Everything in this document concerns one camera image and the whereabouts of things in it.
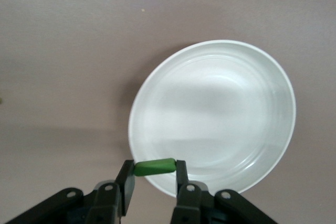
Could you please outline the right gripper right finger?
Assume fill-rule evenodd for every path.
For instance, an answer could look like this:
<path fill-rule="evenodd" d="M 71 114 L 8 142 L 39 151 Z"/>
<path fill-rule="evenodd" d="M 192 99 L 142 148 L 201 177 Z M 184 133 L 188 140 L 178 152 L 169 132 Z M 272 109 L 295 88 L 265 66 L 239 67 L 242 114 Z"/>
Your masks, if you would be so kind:
<path fill-rule="evenodd" d="M 238 192 L 211 195 L 201 182 L 188 179 L 186 162 L 176 161 L 176 206 L 171 223 L 275 223 Z"/>

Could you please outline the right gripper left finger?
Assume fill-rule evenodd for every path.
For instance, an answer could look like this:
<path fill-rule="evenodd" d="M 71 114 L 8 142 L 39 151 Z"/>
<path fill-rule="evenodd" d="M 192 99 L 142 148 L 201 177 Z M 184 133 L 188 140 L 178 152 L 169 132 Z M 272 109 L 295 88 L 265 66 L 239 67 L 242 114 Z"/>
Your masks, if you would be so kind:
<path fill-rule="evenodd" d="M 126 160 L 116 179 L 98 183 L 87 195 L 65 188 L 8 223 L 120 223 L 134 191 L 134 161 Z"/>

